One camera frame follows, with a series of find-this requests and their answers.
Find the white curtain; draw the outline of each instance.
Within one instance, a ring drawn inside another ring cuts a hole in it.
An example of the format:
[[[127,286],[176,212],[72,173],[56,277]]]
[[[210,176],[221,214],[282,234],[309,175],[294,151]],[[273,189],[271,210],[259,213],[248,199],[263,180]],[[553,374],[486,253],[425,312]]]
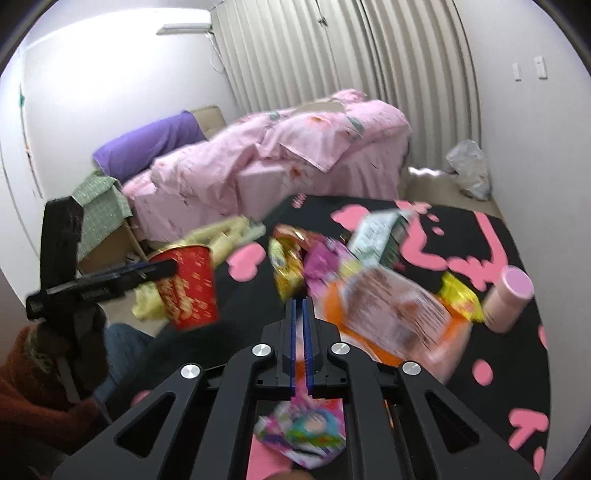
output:
[[[226,0],[213,26],[248,112],[356,88],[406,114],[416,167],[442,168],[459,141],[480,142],[476,77],[453,0]]]
[[[245,112],[298,106],[338,90],[315,0],[227,0],[213,31]]]
[[[413,128],[411,164],[442,168],[446,153],[459,141],[480,142],[476,77],[453,0],[319,4],[331,45],[339,45],[333,48],[339,74],[339,66],[357,66],[374,84],[366,93],[406,114]],[[347,31],[352,38],[342,33]],[[361,70],[359,65],[367,62],[374,68]]]

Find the red cup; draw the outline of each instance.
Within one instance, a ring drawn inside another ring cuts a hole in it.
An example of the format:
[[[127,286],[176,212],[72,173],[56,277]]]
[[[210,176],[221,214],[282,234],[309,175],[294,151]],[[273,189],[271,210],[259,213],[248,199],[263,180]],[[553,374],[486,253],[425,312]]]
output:
[[[177,274],[156,282],[166,314],[177,330],[202,327],[217,320],[209,247],[190,245],[158,252],[151,261],[176,260]]]

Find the white plastic bag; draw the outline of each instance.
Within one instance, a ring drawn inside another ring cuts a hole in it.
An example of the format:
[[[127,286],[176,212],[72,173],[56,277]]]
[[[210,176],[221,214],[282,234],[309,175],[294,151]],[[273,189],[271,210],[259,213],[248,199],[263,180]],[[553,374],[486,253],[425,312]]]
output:
[[[453,147],[446,156],[457,172],[456,183],[460,191],[476,200],[490,200],[491,183],[488,179],[486,155],[473,140],[464,140]]]

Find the metal screw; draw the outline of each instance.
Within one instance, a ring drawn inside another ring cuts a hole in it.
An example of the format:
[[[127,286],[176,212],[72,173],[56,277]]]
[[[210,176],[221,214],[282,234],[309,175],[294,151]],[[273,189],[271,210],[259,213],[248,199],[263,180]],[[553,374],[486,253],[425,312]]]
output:
[[[407,375],[418,375],[421,373],[421,365],[416,362],[406,362],[402,366],[402,371]]]
[[[347,355],[351,351],[351,347],[343,342],[333,343],[330,349],[335,355]]]
[[[252,353],[256,356],[267,356],[271,353],[271,347],[266,343],[259,343],[252,347]]]
[[[197,365],[193,364],[185,365],[181,369],[181,376],[188,379],[198,377],[200,373],[201,369]]]

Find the green cloth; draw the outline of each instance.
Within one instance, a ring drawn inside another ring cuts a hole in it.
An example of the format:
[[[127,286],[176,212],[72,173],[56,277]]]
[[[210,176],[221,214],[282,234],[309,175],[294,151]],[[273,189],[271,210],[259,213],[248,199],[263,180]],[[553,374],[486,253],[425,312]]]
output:
[[[95,170],[72,193],[74,200],[84,208],[78,261],[131,217],[129,203],[117,189],[117,184],[117,179]]]

